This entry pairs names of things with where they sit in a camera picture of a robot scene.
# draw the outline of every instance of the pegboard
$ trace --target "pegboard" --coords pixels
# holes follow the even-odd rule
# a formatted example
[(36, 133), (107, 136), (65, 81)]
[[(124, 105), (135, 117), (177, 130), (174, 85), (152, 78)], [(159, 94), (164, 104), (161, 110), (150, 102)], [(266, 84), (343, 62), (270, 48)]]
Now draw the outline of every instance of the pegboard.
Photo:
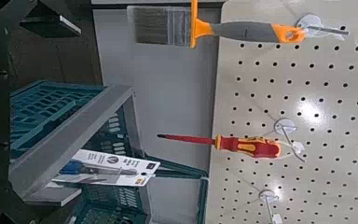
[(228, 1), (222, 22), (295, 24), (308, 13), (351, 35), (298, 45), (220, 39), (213, 135), (284, 140), (273, 124), (289, 118), (307, 162), (213, 149), (207, 223), (269, 223), (262, 189), (280, 196), (271, 207), (283, 223), (358, 223), (358, 1)]

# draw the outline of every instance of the paintbrush bristles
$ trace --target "paintbrush bristles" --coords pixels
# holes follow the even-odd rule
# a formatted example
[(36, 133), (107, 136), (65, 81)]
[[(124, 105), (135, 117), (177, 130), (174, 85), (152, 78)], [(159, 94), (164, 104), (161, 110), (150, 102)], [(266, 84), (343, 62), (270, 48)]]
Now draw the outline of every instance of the paintbrush bristles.
[(137, 43), (190, 46), (190, 8), (128, 7), (127, 15)]

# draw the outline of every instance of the paintbrush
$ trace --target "paintbrush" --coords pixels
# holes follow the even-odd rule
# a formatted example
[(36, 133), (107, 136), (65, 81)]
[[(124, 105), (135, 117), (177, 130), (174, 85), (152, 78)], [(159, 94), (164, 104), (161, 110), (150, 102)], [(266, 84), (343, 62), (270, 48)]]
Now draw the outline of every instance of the paintbrush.
[(306, 34), (302, 28), (256, 21), (212, 24), (198, 18), (198, 0), (188, 7), (128, 7), (128, 19), (137, 43), (187, 46), (197, 39), (217, 35), (240, 41), (299, 43)]

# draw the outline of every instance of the plastic basket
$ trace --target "plastic basket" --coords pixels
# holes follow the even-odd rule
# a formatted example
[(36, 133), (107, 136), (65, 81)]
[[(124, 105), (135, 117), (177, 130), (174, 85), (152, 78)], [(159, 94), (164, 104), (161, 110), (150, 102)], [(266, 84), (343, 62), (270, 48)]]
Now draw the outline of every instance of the plastic basket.
[(82, 189), (86, 203), (98, 204), (104, 208), (120, 206), (121, 208), (143, 212), (142, 201), (137, 188), (83, 185)]
[[(121, 107), (83, 146), (88, 150), (132, 157), (130, 141)], [(138, 188), (81, 185), (85, 208), (76, 224), (145, 224), (146, 215)]]
[(106, 209), (95, 204), (86, 205), (77, 216), (76, 224), (138, 224), (145, 223), (146, 215), (125, 212), (120, 208)]
[(122, 107), (91, 137), (84, 148), (119, 156), (133, 156)]
[(11, 159), (21, 156), (102, 90), (102, 86), (37, 81), (12, 92)]

